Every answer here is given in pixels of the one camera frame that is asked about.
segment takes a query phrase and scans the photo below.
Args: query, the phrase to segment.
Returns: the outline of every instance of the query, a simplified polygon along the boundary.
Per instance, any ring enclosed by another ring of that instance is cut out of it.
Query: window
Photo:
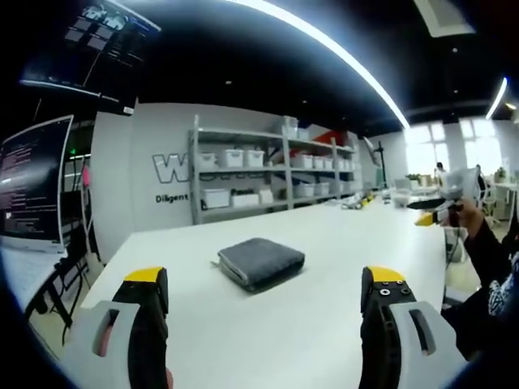
[[[436,163],[449,169],[445,129],[442,123],[420,125],[404,130],[408,173],[433,174]]]
[[[404,130],[405,144],[431,142],[429,126],[415,126]]]
[[[432,139],[435,142],[445,140],[445,129],[444,129],[443,124],[441,124],[441,123],[431,124],[431,133],[432,133]]]
[[[494,122],[479,118],[462,120],[460,125],[465,138],[467,168],[481,165],[484,174],[493,174],[501,166],[501,149],[495,137]]]

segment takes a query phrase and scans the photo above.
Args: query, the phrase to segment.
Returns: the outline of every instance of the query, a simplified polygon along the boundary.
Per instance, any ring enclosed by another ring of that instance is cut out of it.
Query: storage box
[[[261,150],[245,150],[243,153],[243,165],[247,168],[263,168],[263,155]]]
[[[344,172],[345,164],[343,158],[337,158],[337,170]]]
[[[214,152],[201,152],[198,155],[198,166],[202,171],[217,168],[217,155]]]
[[[243,150],[221,150],[218,153],[218,166],[221,168],[242,168]]]
[[[333,170],[333,158],[324,158],[324,170]]]
[[[309,156],[308,154],[298,154],[292,158],[292,167],[300,169],[312,169],[313,160],[313,156]]]
[[[298,128],[298,139],[310,140],[310,131],[307,128]]]
[[[270,189],[260,189],[258,195],[260,204],[270,204],[274,202],[274,195]]]
[[[324,196],[330,194],[330,183],[329,182],[320,182],[319,184],[315,184],[315,195],[316,196]]]
[[[204,189],[202,200],[207,209],[228,207],[230,204],[230,190],[228,189]]]
[[[237,194],[235,196],[231,196],[230,204],[234,208],[253,207],[260,203],[259,200],[260,200],[260,195],[257,193]]]
[[[335,181],[332,182],[332,190],[333,193],[338,193],[339,195],[352,192],[350,182],[344,181],[339,181],[338,185],[335,183]]]
[[[299,184],[295,187],[296,197],[313,197],[315,195],[315,184]]]
[[[323,170],[324,169],[324,158],[322,156],[314,156],[314,169]]]

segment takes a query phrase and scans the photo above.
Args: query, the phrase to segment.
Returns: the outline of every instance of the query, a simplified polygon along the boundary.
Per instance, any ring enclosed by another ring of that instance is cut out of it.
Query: desk
[[[161,265],[169,277],[166,365],[186,389],[357,387],[362,373],[361,274],[401,272],[419,300],[440,309],[445,241],[418,212],[378,200],[359,211],[315,205],[291,211],[134,233],[101,273],[83,308],[110,300],[124,276]],[[244,293],[210,261],[265,237],[306,254],[302,273],[265,293]]]

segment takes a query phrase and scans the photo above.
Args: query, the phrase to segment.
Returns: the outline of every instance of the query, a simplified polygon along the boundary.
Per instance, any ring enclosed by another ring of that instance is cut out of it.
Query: ceiling light
[[[264,12],[267,15],[271,15],[276,19],[290,24],[291,26],[297,28],[299,31],[304,32],[305,34],[312,37],[322,45],[326,46],[328,49],[332,50],[340,59],[342,59],[344,62],[350,65],[363,79],[365,79],[366,82],[369,83],[373,89],[375,89],[379,96],[382,97],[382,100],[384,100],[388,107],[393,111],[393,113],[395,113],[395,115],[397,116],[400,123],[404,126],[404,128],[410,128],[410,125],[405,119],[404,114],[400,111],[395,102],[392,100],[391,96],[385,91],[385,89],[382,87],[382,85],[380,85],[380,83],[375,79],[375,77],[373,77],[371,73],[359,61],[357,61],[356,58],[354,58],[350,53],[344,50],[328,35],[324,34],[319,29],[298,18],[297,16],[291,14],[290,12],[285,11],[284,9],[278,6],[274,6],[269,2],[265,2],[263,0],[226,1],[234,2],[242,6],[248,6],[250,8],[254,8],[255,10]]]
[[[485,116],[485,119],[490,120],[492,118],[492,115],[494,114],[495,110],[497,109],[497,106],[500,104],[501,99],[503,98],[504,91],[506,91],[506,86],[508,84],[508,80],[506,77],[503,78],[503,81],[501,82],[500,90],[497,92],[497,95],[495,96],[495,100],[492,103],[490,109],[487,112],[487,115]]]

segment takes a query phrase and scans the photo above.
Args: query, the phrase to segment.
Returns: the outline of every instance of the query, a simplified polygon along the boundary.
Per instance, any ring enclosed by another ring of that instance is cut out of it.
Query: monitor
[[[0,238],[17,249],[63,252],[59,197],[73,115],[31,126],[0,149]]]
[[[83,0],[53,20],[54,34],[26,65],[20,82],[80,93],[99,109],[131,115],[137,79],[161,29],[114,0]]]

